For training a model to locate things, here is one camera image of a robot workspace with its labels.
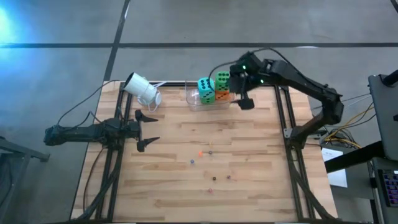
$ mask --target concrete floor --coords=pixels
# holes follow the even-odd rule
[[[5,0],[1,43],[113,43],[125,0]],[[389,0],[132,0],[122,43],[366,43],[398,39],[398,13]],[[282,48],[308,77],[345,98],[369,92],[367,77],[397,69],[398,48]],[[194,80],[250,49],[119,49],[110,79],[138,72],[150,80]],[[51,153],[32,160],[17,196],[12,223],[67,220],[87,144],[48,147],[45,128],[104,80],[111,48],[0,49],[0,136]],[[277,58],[270,52],[261,57]],[[62,125],[95,112],[99,94]],[[344,121],[366,109],[347,108]],[[310,100],[312,106],[319,105]],[[352,128],[361,145],[380,139],[376,120]],[[340,218],[371,221],[368,201],[334,195]]]

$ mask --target wooden tabletop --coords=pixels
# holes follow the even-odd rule
[[[118,90],[119,83],[103,88],[96,112],[100,120],[114,116]],[[132,103],[131,117],[141,109],[159,120],[143,124],[143,137],[160,139],[142,153],[136,150],[135,140],[126,142],[114,222],[297,220],[274,87],[250,91],[256,107],[249,111],[231,105],[227,110],[194,112],[185,100],[184,88],[159,90],[162,104],[155,113],[136,98]],[[290,95],[297,124],[311,119],[307,96],[293,89]],[[99,144],[88,146],[72,218],[83,212],[83,191],[100,150]],[[307,146],[303,156],[312,192],[337,217],[320,148]],[[100,188],[105,157],[106,149],[91,176],[86,206]],[[303,194],[301,198],[306,210]]]

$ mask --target white paper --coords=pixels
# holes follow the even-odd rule
[[[325,149],[325,148],[322,149],[323,161],[328,161],[329,159],[333,159],[341,155],[343,155],[343,152],[341,151]],[[348,187],[345,169],[329,173],[328,179],[330,185],[339,186],[339,187]]]

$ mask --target clear plastic bin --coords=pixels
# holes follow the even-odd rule
[[[229,108],[231,101],[235,99],[235,94],[230,93],[229,100],[216,100],[212,104],[204,105],[200,101],[196,82],[185,81],[185,93],[191,111],[225,110]]]

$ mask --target dice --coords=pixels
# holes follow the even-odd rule
[[[218,72],[216,74],[216,91],[229,91],[229,72]]]
[[[216,100],[229,100],[228,91],[216,91]]]
[[[198,80],[199,97],[202,104],[211,104],[216,100],[215,85],[212,79],[201,78]]]

